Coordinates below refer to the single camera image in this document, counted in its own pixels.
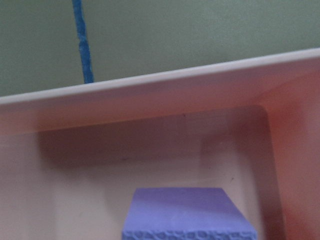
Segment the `purple foam block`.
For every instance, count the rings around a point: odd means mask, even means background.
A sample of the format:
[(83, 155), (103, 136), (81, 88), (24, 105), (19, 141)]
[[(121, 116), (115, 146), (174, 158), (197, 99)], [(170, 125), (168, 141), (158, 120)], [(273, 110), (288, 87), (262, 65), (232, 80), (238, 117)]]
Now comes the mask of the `purple foam block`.
[(222, 188), (138, 188), (123, 240), (256, 240), (257, 231)]

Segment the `pink plastic bin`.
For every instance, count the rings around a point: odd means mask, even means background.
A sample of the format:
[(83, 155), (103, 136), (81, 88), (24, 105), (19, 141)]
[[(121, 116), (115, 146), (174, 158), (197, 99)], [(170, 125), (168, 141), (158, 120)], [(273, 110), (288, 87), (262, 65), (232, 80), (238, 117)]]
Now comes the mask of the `pink plastic bin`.
[(224, 189), (260, 240), (319, 239), (319, 49), (0, 99), (1, 239), (119, 240), (160, 187)]

